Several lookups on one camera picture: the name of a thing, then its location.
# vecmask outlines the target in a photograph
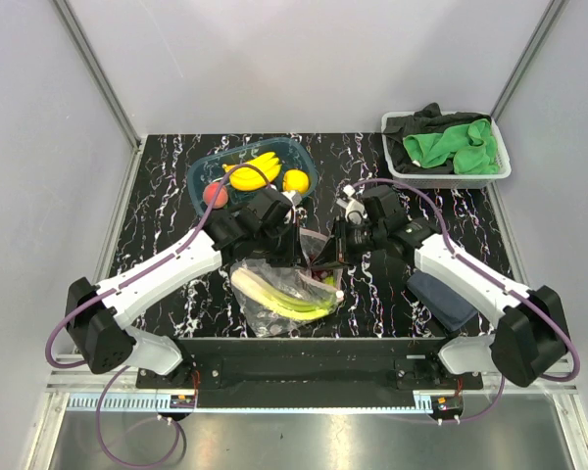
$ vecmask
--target white wall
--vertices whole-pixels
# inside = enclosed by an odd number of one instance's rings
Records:
[[[563,298],[588,415],[588,0],[568,4],[499,124],[505,208],[532,284]]]
[[[71,0],[141,133],[490,111],[548,0]]]
[[[93,274],[129,157],[51,2],[0,0],[0,470],[20,468],[45,339]]]

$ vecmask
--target shiny concrete floor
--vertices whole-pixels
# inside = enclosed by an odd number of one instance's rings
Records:
[[[467,397],[465,415],[486,404]],[[107,442],[142,413],[105,413]],[[390,416],[209,415],[182,421],[180,446],[162,468],[192,470],[572,469],[553,404],[542,396],[504,396],[483,420],[457,426],[398,422]],[[172,429],[148,423],[119,439],[112,451],[133,463],[160,458]],[[51,468],[122,468],[98,448],[92,412],[66,414]]]

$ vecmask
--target clothes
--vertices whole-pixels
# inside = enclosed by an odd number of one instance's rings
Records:
[[[496,174],[497,140],[488,119],[454,125],[442,133],[408,135],[403,145],[413,162],[423,168],[453,159],[455,174]]]
[[[451,162],[435,168],[422,168],[412,164],[412,159],[403,146],[403,139],[408,135],[444,132],[453,125],[470,124],[482,118],[490,120],[489,116],[479,113],[454,113],[442,116],[437,103],[431,103],[410,116],[389,118],[383,134],[387,138],[388,152],[394,168],[401,173],[453,173]]]
[[[459,330],[477,315],[466,299],[435,277],[416,271],[408,279],[408,289],[449,331]]]

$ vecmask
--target red fruit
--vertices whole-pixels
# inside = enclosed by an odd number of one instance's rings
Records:
[[[218,182],[210,183],[203,191],[203,201],[205,204],[208,204],[212,201],[214,196],[216,195],[216,189],[218,189]],[[226,188],[222,186],[222,189],[218,193],[218,197],[216,198],[216,203],[214,204],[214,209],[223,208],[228,203],[228,194],[226,193]]]

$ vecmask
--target dark blue plastic basket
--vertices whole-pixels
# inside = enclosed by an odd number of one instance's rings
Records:
[[[187,189],[198,215],[205,213],[207,208],[207,205],[203,202],[203,191],[211,182],[220,180],[224,176],[222,165],[250,162],[265,152],[275,152],[283,165],[281,173],[272,182],[279,191],[283,187],[285,171],[295,168],[305,171],[310,177],[310,189],[303,197],[310,195],[316,189],[318,173],[310,154],[301,144],[287,137],[261,140],[254,144],[209,155],[189,168],[189,171],[187,171]],[[228,206],[247,203],[255,194],[255,191],[237,191],[230,184],[226,184],[225,188],[228,193]]]

